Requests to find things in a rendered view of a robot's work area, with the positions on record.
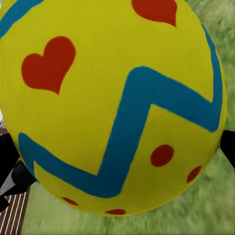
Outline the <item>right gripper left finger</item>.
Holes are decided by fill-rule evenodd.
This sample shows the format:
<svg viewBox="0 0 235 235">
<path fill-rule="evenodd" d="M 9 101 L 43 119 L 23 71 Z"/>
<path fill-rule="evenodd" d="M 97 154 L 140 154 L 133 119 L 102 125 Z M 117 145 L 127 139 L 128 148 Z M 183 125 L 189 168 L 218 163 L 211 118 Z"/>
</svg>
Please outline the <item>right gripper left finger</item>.
<svg viewBox="0 0 235 235">
<path fill-rule="evenodd" d="M 9 133 L 0 135 L 0 188 L 19 159 L 11 135 Z"/>
</svg>

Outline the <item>easter egg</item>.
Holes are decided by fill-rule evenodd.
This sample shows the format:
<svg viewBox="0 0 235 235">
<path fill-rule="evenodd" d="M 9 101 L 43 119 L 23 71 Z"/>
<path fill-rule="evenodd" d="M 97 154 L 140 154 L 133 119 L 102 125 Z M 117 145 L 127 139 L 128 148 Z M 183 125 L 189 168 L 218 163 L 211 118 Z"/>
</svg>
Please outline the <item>easter egg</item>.
<svg viewBox="0 0 235 235">
<path fill-rule="evenodd" d="M 0 110 L 49 193 L 82 212 L 132 216 L 208 167 L 227 85 L 185 0 L 3 0 Z"/>
</svg>

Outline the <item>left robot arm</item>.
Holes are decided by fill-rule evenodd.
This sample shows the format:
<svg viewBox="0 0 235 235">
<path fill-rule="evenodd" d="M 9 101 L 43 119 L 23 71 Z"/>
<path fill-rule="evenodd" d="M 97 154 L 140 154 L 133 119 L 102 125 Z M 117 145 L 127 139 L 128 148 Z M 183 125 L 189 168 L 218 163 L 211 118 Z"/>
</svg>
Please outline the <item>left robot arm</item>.
<svg viewBox="0 0 235 235">
<path fill-rule="evenodd" d="M 37 180 L 24 165 L 24 162 L 22 160 L 17 161 L 0 188 L 0 212 L 9 206 L 5 197 L 26 192 L 35 181 Z"/>
</svg>

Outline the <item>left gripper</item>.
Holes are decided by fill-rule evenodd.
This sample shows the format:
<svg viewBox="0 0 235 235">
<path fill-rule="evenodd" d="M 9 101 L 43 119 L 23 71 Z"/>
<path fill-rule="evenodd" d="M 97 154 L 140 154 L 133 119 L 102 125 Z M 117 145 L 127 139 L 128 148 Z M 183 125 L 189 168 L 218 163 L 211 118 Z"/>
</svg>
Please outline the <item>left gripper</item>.
<svg viewBox="0 0 235 235">
<path fill-rule="evenodd" d="M 20 161 L 20 173 L 22 174 L 22 177 L 29 182 L 37 181 L 35 177 L 31 174 L 31 172 L 27 169 L 27 167 L 24 165 L 24 162 L 22 160 Z"/>
</svg>

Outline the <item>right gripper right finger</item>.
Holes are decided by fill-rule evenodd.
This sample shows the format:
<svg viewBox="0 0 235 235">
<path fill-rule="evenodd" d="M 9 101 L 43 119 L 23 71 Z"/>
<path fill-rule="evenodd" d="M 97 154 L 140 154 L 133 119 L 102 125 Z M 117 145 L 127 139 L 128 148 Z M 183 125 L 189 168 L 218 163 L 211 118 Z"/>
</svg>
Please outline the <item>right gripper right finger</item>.
<svg viewBox="0 0 235 235">
<path fill-rule="evenodd" d="M 229 130 L 223 132 L 220 148 L 235 168 L 235 132 Z"/>
</svg>

